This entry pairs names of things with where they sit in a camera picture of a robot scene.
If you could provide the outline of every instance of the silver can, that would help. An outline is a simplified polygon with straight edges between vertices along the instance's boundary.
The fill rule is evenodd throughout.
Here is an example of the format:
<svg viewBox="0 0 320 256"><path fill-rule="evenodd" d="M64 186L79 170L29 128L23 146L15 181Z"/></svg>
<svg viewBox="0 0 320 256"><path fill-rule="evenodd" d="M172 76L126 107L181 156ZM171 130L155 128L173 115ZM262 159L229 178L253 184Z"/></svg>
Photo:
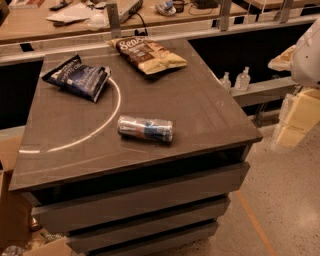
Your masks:
<svg viewBox="0 0 320 256"><path fill-rule="evenodd" d="M120 116L118 133L146 140L171 142L173 138L173 122L161 119Z"/></svg>

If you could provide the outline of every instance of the paper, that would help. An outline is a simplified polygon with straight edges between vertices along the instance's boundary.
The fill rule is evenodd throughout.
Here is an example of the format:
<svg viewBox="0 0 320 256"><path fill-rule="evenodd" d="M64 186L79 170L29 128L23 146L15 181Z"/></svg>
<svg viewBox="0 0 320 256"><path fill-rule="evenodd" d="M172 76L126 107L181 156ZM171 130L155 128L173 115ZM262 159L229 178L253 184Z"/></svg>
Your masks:
<svg viewBox="0 0 320 256"><path fill-rule="evenodd" d="M83 3L78 3L73 6L69 6L58 13L54 13L48 16L46 19L51 21L64 21L70 22L75 20L90 19L92 15L101 13L101 10L91 9Z"/></svg>

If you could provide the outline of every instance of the gray table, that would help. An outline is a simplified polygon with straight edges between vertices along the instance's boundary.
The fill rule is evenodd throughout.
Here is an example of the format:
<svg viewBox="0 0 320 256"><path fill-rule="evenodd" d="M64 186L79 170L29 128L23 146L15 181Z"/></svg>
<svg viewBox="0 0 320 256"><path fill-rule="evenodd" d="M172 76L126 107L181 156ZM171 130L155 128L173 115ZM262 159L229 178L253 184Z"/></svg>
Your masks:
<svg viewBox="0 0 320 256"><path fill-rule="evenodd" d="M78 52L112 69L97 103L39 79L10 190L76 252L145 255L214 234L262 139L188 41L161 43L188 66L146 77L110 47ZM173 120L173 142L122 138L121 114Z"/></svg>

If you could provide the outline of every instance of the dark blue chip bag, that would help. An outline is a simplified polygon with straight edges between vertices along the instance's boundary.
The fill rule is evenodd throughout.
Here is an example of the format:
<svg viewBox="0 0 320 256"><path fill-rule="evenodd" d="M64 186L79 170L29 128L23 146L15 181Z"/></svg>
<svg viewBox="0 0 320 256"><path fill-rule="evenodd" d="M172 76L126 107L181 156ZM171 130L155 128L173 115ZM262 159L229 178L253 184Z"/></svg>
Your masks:
<svg viewBox="0 0 320 256"><path fill-rule="evenodd" d="M77 54L44 74L42 80L97 102L110 75L109 67L84 65Z"/></svg>

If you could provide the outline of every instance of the floor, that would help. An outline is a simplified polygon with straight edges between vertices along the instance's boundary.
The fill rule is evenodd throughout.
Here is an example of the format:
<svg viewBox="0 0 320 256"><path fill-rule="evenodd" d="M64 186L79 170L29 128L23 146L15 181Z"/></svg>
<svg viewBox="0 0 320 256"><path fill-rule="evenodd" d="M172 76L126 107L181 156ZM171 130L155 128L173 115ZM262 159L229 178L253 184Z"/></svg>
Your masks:
<svg viewBox="0 0 320 256"><path fill-rule="evenodd" d="M260 128L264 139L216 234L152 256L320 255L320 125L286 153L270 148L274 128Z"/></svg>

